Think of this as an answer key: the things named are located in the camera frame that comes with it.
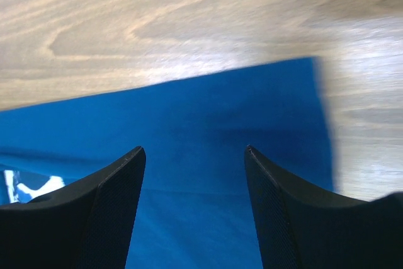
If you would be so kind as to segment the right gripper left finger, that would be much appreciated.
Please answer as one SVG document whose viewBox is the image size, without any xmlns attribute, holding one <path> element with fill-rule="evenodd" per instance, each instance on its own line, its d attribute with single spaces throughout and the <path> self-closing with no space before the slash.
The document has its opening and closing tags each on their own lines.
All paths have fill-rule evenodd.
<svg viewBox="0 0 403 269">
<path fill-rule="evenodd" d="M 124 268 L 145 162 L 136 147 L 63 188 L 1 206 L 1 268 Z"/>
</svg>

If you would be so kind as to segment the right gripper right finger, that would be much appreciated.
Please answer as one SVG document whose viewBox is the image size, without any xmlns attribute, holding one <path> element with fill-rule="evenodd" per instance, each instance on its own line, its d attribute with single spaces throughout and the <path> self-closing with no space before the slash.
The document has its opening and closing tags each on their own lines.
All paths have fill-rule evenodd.
<svg viewBox="0 0 403 269">
<path fill-rule="evenodd" d="M 264 268 L 401 268 L 402 194 L 371 202 L 310 183 L 254 147 L 244 154 Z"/>
</svg>

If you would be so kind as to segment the blue t-shirt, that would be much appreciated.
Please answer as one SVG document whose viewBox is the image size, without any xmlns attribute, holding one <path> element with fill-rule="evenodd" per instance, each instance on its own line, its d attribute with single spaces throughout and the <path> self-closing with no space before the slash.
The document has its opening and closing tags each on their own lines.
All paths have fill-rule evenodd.
<svg viewBox="0 0 403 269">
<path fill-rule="evenodd" d="M 1 113 L 1 167 L 79 179 L 142 146 L 128 268 L 261 268 L 244 169 L 254 146 L 332 190 L 332 149 L 304 57 Z"/>
</svg>

